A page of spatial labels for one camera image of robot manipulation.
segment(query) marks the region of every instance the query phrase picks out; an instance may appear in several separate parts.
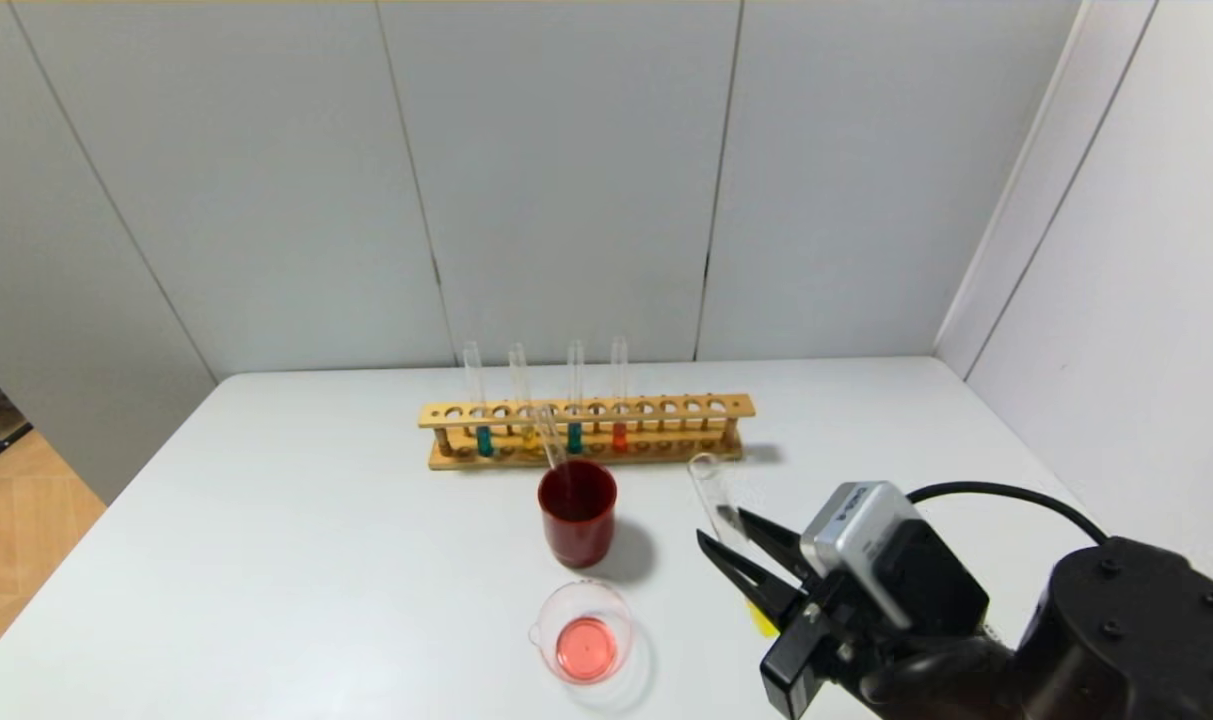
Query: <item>blue liquid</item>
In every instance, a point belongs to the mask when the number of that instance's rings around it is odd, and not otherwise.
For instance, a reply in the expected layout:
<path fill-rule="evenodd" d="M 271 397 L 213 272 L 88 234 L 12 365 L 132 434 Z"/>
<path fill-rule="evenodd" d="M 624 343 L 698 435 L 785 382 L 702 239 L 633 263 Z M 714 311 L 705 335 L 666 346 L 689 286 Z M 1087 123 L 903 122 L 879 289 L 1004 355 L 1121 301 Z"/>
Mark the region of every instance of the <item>blue liquid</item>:
<path fill-rule="evenodd" d="M 477 453 L 482 457 L 495 455 L 495 446 L 491 445 L 491 428 L 477 428 Z"/>
<path fill-rule="evenodd" d="M 581 455 L 583 452 L 583 423 L 570 423 L 566 425 L 566 452 L 569 455 Z"/>

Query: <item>pink liquid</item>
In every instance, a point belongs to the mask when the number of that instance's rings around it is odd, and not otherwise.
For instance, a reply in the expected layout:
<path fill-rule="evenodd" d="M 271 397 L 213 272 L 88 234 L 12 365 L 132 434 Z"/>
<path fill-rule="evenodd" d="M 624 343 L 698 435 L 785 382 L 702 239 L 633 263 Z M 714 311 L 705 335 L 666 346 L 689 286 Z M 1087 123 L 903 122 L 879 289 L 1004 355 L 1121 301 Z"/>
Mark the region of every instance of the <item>pink liquid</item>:
<path fill-rule="evenodd" d="M 571 619 L 557 635 L 557 664 L 580 682 L 606 675 L 614 661 L 615 633 L 600 619 Z"/>

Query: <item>wooden test tube rack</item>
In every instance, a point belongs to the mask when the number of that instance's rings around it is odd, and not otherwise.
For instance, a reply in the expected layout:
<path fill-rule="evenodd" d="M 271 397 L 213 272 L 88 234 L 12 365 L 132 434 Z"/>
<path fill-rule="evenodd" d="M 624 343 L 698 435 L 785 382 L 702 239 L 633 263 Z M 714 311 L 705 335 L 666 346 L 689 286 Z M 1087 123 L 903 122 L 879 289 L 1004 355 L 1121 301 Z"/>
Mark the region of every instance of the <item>wooden test tube rack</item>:
<path fill-rule="evenodd" d="M 530 407 L 551 405 L 557 433 L 565 445 L 566 425 L 582 423 L 583 452 L 570 457 L 605 465 L 625 462 L 685 462 L 701 452 L 727 459 L 744 457 L 738 421 L 757 415 L 747 395 L 661 395 L 647 398 L 585 398 L 575 413 L 569 400 L 534 400 L 523 407 L 511 401 L 484 406 L 432 402 L 418 411 L 418 427 L 433 430 L 428 467 L 433 470 L 474 468 L 539 468 L 547 465 L 542 446 L 528 447 L 523 430 L 534 425 Z M 611 428 L 625 423 L 628 451 L 611 446 Z M 473 428 L 491 428 L 495 452 L 477 452 Z"/>

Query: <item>red cup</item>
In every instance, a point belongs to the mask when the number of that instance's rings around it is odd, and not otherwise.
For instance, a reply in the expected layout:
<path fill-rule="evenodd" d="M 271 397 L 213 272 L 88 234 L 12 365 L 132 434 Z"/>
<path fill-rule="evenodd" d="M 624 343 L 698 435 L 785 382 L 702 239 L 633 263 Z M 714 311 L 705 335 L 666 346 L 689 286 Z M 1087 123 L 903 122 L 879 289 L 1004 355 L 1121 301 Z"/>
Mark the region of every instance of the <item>red cup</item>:
<path fill-rule="evenodd" d="M 543 474 L 537 496 L 543 537 L 557 562 L 587 568 L 606 556 L 615 537 L 616 496 L 615 478 L 606 468 L 571 459 Z"/>

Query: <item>wooden floor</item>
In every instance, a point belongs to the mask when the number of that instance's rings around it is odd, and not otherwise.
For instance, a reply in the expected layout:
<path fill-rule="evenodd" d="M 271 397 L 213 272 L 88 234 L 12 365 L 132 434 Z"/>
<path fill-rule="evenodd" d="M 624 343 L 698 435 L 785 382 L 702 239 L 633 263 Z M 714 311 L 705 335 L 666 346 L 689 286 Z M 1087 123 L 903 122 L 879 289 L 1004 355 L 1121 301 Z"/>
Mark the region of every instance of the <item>wooden floor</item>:
<path fill-rule="evenodd" d="M 36 430 L 0 456 L 0 638 L 104 503 Z"/>

